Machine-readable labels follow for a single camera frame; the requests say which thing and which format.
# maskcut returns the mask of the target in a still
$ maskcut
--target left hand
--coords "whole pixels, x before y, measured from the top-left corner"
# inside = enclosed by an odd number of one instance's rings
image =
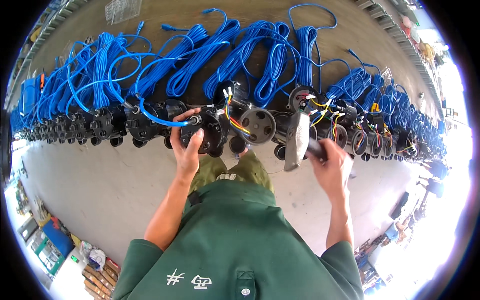
[[[200,108],[190,109],[181,115],[173,118],[174,122],[180,122],[189,116],[199,113]],[[180,127],[172,127],[170,143],[172,144],[173,153],[177,159],[177,177],[184,180],[193,180],[195,173],[200,166],[198,160],[198,149],[204,140],[204,131],[199,129],[190,139],[188,147],[184,148],[180,143]]]

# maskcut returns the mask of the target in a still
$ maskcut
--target gray floor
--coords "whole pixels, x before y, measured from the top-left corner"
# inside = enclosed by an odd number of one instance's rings
[[[107,25],[104,6],[109,1],[91,0],[67,19],[42,46],[33,60],[32,70],[45,67],[50,72],[54,58],[62,54],[70,41],[84,40],[86,36],[97,36],[104,31],[115,35],[134,33],[140,21],[145,21],[141,34],[153,42],[154,50],[158,50],[175,34],[161,31],[162,23],[178,27],[199,23],[213,32],[220,24],[221,16],[201,14],[206,8],[224,9],[230,18],[238,19],[244,27],[259,19],[288,22],[287,11],[291,6],[290,1],[285,0],[143,0],[139,17]],[[398,44],[353,1],[325,0],[318,3],[331,9],[338,18],[337,28],[319,33],[317,40],[322,61],[343,58],[352,68],[358,67],[359,63],[347,53],[347,49],[352,48],[365,62],[376,64],[380,69],[390,67],[396,83],[402,84],[412,103],[420,107],[416,95],[427,88]],[[308,8],[300,8],[294,16],[298,25],[320,26],[329,20],[326,14]],[[204,101],[199,87],[226,54],[219,53],[194,76],[185,101]],[[264,63],[265,56],[261,51],[254,52],[251,60],[252,64]],[[340,65],[324,67],[322,85],[332,84],[345,74],[345,67]],[[156,95],[164,97],[161,85]],[[436,116],[433,99],[429,93],[425,94],[427,113]],[[285,102],[285,98],[279,96],[275,101]],[[313,178],[310,163],[305,161],[294,173],[284,173],[282,163],[273,156],[274,146],[268,143],[254,149],[271,173],[277,204],[313,251],[321,254],[325,249],[330,204]],[[225,152],[222,158],[227,166],[235,164],[229,151]],[[30,199],[40,197],[73,234],[97,245],[119,264],[124,259],[129,241],[143,236],[175,170],[175,158],[164,147],[163,139],[155,139],[138,149],[132,145],[129,135],[118,148],[105,142],[96,147],[90,143],[80,146],[34,142],[25,149],[23,160],[29,174],[24,185]],[[357,177],[349,182],[349,187],[355,245],[358,246],[383,233],[392,223],[388,214],[406,188],[416,181],[419,167],[393,161],[366,163],[356,159],[354,168]]]
[[[273,156],[274,144],[254,148],[271,174],[278,206],[316,254],[325,250],[330,204],[308,161],[285,173]],[[38,196],[77,237],[97,245],[121,264],[128,243],[141,238],[175,174],[173,152],[162,139],[135,148],[30,143],[22,155],[30,199]],[[236,163],[226,150],[227,167]],[[402,193],[415,182],[418,165],[355,159],[350,207],[355,246],[373,239],[392,223],[388,216]]]

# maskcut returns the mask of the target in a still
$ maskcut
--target worker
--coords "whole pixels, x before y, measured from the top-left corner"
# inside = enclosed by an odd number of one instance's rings
[[[452,167],[447,167],[442,161],[434,160],[426,163],[420,163],[427,171],[429,171],[434,177],[438,177],[440,180],[444,180],[448,175],[448,171]]]
[[[203,137],[199,129],[183,148],[179,127],[172,128],[176,176],[144,238],[131,241],[113,299],[362,299],[349,155],[329,139],[320,141],[325,164],[307,154],[331,203],[327,250],[318,257],[276,206],[255,153],[246,149],[229,171],[219,157],[199,160]]]
[[[444,183],[443,182],[441,182],[440,180],[433,179],[433,178],[425,178],[425,177],[421,177],[421,176],[419,176],[419,178],[427,181],[428,185],[426,185],[426,186],[423,183],[421,183],[420,181],[417,182],[417,185],[421,185],[422,187],[424,187],[424,189],[427,190],[427,193],[428,192],[434,193],[437,196],[437,198],[442,198],[443,197],[443,195],[444,195]]]

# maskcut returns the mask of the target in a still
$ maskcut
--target khaki pants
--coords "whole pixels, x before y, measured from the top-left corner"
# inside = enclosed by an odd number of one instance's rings
[[[227,170],[227,166],[219,157],[204,156],[200,158],[200,167],[193,178],[189,194],[216,181],[216,178],[222,173],[236,174],[237,176],[234,180],[260,184],[266,189],[275,192],[270,176],[268,176],[264,166],[258,160],[255,152],[248,150],[240,158],[239,163],[230,170]]]

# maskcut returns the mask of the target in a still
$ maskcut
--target hammer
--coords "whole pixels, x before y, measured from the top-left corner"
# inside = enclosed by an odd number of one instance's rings
[[[290,124],[285,135],[279,134],[280,141],[285,144],[285,165],[283,170],[291,172],[298,168],[308,151],[319,160],[326,161],[325,149],[310,137],[310,117],[298,111],[290,117]]]

